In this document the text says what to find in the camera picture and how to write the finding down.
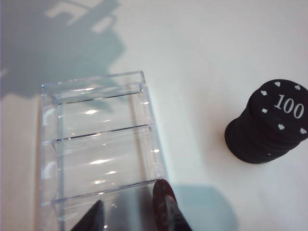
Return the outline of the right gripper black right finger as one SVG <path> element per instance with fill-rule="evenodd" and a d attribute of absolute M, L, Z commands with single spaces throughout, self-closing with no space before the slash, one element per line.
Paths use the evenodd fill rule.
<path fill-rule="evenodd" d="M 174 192 L 168 194 L 168 230 L 191 231 L 191 227 L 178 207 Z"/>

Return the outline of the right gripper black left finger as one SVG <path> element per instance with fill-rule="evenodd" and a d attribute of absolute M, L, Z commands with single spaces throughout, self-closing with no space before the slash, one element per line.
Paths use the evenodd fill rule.
<path fill-rule="evenodd" d="M 104 229 L 104 203 L 98 200 L 76 223 L 72 231 L 102 231 Z"/>

